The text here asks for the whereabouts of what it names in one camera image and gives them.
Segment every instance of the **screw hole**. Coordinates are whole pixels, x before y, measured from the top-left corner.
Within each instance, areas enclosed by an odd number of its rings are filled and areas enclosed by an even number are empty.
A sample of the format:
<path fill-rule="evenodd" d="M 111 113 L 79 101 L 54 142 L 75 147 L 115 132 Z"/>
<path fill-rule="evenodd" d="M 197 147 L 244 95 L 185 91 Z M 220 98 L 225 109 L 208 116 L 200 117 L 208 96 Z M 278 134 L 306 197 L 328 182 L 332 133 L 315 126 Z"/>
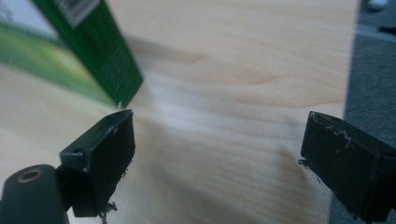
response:
<path fill-rule="evenodd" d="M 26 171 L 25 173 L 18 176 L 17 181 L 24 184 L 33 180 L 38 179 L 40 176 L 43 175 L 43 172 L 39 169 L 33 169 L 30 171 Z"/>
<path fill-rule="evenodd" d="M 84 148 L 78 147 L 78 148 L 75 148 L 75 149 L 73 150 L 73 153 L 74 153 L 74 154 L 78 154 L 78 153 L 80 153 L 80 152 L 82 152 L 82 151 L 84 151 Z"/>

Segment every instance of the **gray carpet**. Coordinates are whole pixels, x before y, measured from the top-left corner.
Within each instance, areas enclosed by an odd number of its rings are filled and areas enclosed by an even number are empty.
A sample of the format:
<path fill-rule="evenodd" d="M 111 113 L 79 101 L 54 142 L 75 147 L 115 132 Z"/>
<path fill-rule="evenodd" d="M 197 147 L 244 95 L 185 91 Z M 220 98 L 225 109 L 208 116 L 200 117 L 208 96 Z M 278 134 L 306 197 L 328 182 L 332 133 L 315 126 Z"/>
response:
<path fill-rule="evenodd" d="M 359 24 L 366 28 L 358 30 L 355 38 L 345 120 L 396 147 L 396 35 L 375 32 L 379 26 L 396 27 L 396 0 L 376 13 L 367 11 L 365 3 Z M 364 222 L 353 220 L 333 197 L 330 224 L 349 223 Z M 396 212 L 391 212 L 386 223 L 396 223 Z"/>

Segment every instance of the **wooden surface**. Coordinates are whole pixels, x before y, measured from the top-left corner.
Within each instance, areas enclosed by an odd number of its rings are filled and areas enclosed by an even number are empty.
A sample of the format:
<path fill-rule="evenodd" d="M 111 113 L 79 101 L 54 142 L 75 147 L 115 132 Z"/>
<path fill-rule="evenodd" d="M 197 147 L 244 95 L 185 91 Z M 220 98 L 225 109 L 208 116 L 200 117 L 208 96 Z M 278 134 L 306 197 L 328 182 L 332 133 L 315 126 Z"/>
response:
<path fill-rule="evenodd" d="M 310 110 L 342 117 L 357 2 L 110 1 L 145 82 L 108 223 L 326 223 L 297 160 Z M 1 65 L 0 182 L 114 111 Z"/>

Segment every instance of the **wood grain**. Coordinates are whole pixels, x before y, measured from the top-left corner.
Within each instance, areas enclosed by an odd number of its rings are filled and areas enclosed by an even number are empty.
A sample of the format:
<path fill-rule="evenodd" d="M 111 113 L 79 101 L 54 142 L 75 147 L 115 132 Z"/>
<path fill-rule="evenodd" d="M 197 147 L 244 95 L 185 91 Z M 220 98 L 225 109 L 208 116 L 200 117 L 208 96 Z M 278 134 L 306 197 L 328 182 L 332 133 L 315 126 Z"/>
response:
<path fill-rule="evenodd" d="M 109 5 L 145 82 L 108 223 L 326 223 L 330 191 L 297 160 L 310 110 L 343 115 L 357 1 Z M 0 105 L 1 182 L 115 111 L 5 65 Z"/>

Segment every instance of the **green box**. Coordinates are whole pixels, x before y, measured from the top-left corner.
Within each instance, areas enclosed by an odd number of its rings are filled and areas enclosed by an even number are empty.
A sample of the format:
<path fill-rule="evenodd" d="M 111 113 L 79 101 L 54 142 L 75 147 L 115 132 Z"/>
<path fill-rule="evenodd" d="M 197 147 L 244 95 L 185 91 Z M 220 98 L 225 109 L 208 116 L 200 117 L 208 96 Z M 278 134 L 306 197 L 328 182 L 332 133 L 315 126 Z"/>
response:
<path fill-rule="evenodd" d="M 143 81 L 103 0 L 0 1 L 0 62 L 117 106 Z"/>

